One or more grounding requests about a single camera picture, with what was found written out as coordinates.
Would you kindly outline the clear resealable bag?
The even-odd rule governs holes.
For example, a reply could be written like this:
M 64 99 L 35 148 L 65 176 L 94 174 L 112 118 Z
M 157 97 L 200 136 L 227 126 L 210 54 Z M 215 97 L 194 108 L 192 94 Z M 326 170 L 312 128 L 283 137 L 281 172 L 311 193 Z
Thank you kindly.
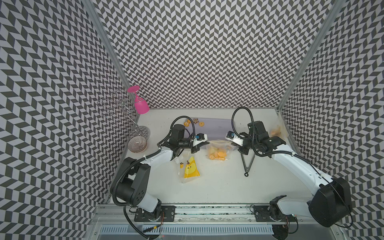
M 286 127 L 286 123 L 283 120 L 279 120 L 276 125 L 270 129 L 270 136 L 287 139 L 289 136 L 289 131 Z

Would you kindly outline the clear bag yellow chick print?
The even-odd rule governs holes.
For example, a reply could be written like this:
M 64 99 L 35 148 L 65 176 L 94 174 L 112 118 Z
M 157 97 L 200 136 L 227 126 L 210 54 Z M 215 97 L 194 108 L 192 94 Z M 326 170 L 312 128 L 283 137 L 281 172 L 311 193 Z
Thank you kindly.
M 192 154 L 191 151 L 183 150 L 180 155 L 174 159 L 174 162 L 182 184 L 192 182 L 201 177 L 195 154 Z

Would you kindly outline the steel black-tipped tongs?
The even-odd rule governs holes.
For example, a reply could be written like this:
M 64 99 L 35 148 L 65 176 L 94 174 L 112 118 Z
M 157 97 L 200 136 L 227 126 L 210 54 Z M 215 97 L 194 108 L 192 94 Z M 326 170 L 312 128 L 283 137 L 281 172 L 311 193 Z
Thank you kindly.
M 241 159 L 242 159 L 243 167 L 244 167 L 244 170 L 245 170 L 245 173 L 244 173 L 244 176 L 245 176 L 245 177 L 248 177 L 248 176 L 249 176 L 249 172 L 250 172 L 250 170 L 251 170 L 251 167 L 252 167 L 252 165 L 253 165 L 253 162 L 254 162 L 254 160 L 255 160 L 255 157 L 256 157 L 256 155 L 253 155 L 253 157 L 251 158 L 250 163 L 247 165 L 247 164 L 246 164 L 246 161 L 245 161 L 244 154 L 241 154 Z

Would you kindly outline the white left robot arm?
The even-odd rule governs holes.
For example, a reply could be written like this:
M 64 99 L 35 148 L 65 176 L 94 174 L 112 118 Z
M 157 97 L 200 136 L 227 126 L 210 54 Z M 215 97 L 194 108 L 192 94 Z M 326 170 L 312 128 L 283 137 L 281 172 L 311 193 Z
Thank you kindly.
M 158 149 L 154 153 L 140 159 L 124 159 L 111 186 L 115 205 L 138 207 L 153 219 L 160 216 L 161 201 L 147 192 L 151 170 L 172 161 L 184 149 L 194 154 L 209 143 L 208 135 L 196 134 L 193 129 L 192 133 L 185 137 L 185 130 L 184 125 L 173 125 L 167 136 L 157 144 Z

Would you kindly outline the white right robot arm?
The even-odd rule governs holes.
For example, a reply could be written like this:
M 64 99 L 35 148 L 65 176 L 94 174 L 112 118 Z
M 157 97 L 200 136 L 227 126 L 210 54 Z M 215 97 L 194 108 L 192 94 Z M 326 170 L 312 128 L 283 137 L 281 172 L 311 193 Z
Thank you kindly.
M 268 207 L 271 220 L 279 222 L 289 215 L 311 217 L 328 228 L 342 218 L 351 216 L 351 190 L 345 179 L 326 174 L 298 155 L 283 139 L 269 136 L 261 121 L 249 123 L 248 130 L 248 133 L 240 134 L 229 131 L 226 139 L 237 146 L 242 155 L 253 150 L 258 157 L 269 157 L 280 163 L 312 194 L 310 198 L 275 197 Z

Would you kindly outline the lilac plastic tray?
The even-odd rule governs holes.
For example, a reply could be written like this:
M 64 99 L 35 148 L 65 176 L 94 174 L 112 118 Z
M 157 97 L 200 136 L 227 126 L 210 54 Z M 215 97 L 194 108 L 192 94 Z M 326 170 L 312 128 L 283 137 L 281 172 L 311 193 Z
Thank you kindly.
M 205 125 L 203 127 L 200 127 L 199 123 L 194 124 L 192 122 L 188 127 L 185 126 L 188 133 L 192 134 L 193 132 L 192 125 L 194 125 L 195 133 L 206 134 L 209 142 L 214 140 L 225 141 L 227 133 L 233 130 L 230 119 L 215 119 L 215 118 L 192 118 L 192 119 L 198 119 L 199 122 L 204 122 Z

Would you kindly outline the ribbed glass bowl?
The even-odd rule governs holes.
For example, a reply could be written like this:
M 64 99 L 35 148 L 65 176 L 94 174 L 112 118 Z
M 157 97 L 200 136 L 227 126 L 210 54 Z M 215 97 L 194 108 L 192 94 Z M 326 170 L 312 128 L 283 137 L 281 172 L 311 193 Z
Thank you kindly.
M 140 153 L 147 148 L 147 139 L 143 136 L 135 136 L 128 142 L 128 149 L 132 153 Z

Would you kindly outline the pink upside-down wine glass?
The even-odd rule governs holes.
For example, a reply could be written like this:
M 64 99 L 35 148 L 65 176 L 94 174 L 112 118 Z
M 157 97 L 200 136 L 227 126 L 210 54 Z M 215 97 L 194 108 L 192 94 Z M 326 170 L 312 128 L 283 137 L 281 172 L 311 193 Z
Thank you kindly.
M 135 102 L 134 102 L 135 109 L 139 115 L 143 115 L 148 113 L 150 108 L 146 100 L 144 98 L 141 98 L 138 95 L 139 90 L 140 90 L 140 86 L 132 86 L 127 89 L 127 92 L 135 95 Z

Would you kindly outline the chrome glass drying rack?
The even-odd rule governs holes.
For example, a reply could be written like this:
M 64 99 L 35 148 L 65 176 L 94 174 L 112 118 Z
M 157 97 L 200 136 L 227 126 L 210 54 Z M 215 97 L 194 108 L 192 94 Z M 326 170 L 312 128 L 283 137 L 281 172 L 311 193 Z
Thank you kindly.
M 97 106 L 101 108 L 101 116 L 106 119 L 111 119 L 117 113 L 123 115 L 130 127 L 129 140 L 138 136 L 149 140 L 151 132 L 148 127 L 138 124 L 139 113 L 134 107 L 131 95 L 126 91 L 115 90 L 110 97 L 99 98 Z

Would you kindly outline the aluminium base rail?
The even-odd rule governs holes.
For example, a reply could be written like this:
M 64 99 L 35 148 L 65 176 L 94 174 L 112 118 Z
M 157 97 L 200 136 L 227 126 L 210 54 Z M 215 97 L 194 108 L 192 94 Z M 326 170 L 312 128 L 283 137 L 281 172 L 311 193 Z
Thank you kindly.
M 260 223 L 280 224 L 287 219 L 299 223 L 315 224 L 311 217 L 286 215 L 280 221 L 274 221 L 270 215 L 269 204 L 164 204 L 161 217 L 169 223 Z

